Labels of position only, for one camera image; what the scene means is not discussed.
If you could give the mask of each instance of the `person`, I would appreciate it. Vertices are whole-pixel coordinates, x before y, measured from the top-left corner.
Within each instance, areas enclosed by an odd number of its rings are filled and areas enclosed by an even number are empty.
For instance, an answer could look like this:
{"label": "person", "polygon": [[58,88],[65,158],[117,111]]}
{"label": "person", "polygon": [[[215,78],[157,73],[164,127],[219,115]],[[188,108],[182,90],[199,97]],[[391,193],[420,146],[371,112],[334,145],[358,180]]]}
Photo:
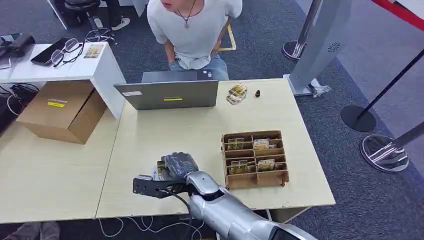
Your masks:
{"label": "person", "polygon": [[3,240],[59,240],[60,228],[56,221],[27,222]]}
{"label": "person", "polygon": [[[130,24],[130,19],[121,15],[119,0],[102,0],[107,4],[107,11],[109,13],[109,23],[113,31],[118,31],[123,27]],[[103,28],[101,22],[95,23],[98,28]]]}
{"label": "person", "polygon": [[165,45],[170,70],[209,69],[215,80],[228,80],[217,50],[242,6],[243,0],[150,0],[147,20],[156,40]]}

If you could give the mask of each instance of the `eyeglasses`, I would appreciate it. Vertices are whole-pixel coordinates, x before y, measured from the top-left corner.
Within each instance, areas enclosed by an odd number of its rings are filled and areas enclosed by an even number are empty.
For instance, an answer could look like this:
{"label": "eyeglasses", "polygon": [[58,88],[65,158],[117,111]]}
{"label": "eyeglasses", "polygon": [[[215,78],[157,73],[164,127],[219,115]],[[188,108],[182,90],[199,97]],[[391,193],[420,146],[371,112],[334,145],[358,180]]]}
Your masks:
{"label": "eyeglasses", "polygon": [[[63,65],[65,65],[67,63],[75,62],[77,60],[77,58],[79,56],[81,56],[81,54],[83,54],[84,45],[85,45],[85,42],[79,43],[76,38],[72,38],[72,39],[69,39],[68,41],[66,41],[65,46],[62,48],[62,50],[56,49],[51,54],[50,60],[53,63],[53,67],[56,68],[61,63],[63,63]],[[65,54],[72,53],[79,48],[80,48],[80,50],[79,50],[78,55],[76,55],[75,57],[73,57],[70,60],[66,60],[66,61],[64,60]]]}

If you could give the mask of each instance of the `stool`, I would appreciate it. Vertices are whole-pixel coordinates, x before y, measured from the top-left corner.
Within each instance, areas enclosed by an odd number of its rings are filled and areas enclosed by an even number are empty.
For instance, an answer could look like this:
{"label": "stool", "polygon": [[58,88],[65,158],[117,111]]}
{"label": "stool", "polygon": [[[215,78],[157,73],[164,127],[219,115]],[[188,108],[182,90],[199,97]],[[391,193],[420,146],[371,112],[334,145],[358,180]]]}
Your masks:
{"label": "stool", "polygon": [[100,0],[65,0],[65,7],[67,9],[85,12],[88,17],[88,21],[92,27],[92,30],[85,35],[86,42],[105,42],[110,41],[113,45],[118,43],[113,38],[114,32],[106,27],[97,27],[95,19],[97,16],[93,16],[91,12],[94,12],[100,5]]}

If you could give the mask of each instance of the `white t-shirt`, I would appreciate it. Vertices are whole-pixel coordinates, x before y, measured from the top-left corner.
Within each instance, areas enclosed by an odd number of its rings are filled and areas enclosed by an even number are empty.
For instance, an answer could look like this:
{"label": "white t-shirt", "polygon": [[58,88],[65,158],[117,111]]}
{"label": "white t-shirt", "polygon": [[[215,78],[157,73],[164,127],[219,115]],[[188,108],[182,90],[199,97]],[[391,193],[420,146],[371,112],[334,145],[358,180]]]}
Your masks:
{"label": "white t-shirt", "polygon": [[228,20],[242,13],[243,0],[204,0],[204,7],[197,15],[184,19],[167,11],[160,0],[150,0],[147,19],[160,44],[170,40],[175,57],[183,69],[201,69],[211,61],[211,52]]}

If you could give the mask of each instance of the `necklace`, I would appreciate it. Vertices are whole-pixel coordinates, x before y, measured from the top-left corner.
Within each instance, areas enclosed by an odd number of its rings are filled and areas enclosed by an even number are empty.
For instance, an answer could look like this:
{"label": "necklace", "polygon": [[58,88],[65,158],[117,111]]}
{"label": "necklace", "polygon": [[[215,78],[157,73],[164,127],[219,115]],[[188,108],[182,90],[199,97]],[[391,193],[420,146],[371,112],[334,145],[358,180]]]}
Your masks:
{"label": "necklace", "polygon": [[179,15],[182,17],[182,19],[184,19],[184,22],[185,22],[184,26],[185,26],[186,29],[188,29],[190,27],[189,26],[189,18],[190,18],[190,15],[192,14],[193,8],[195,7],[195,3],[196,3],[196,0],[194,0],[193,6],[191,6],[190,13],[187,16],[187,19],[185,17],[183,17],[180,10],[177,9]]}

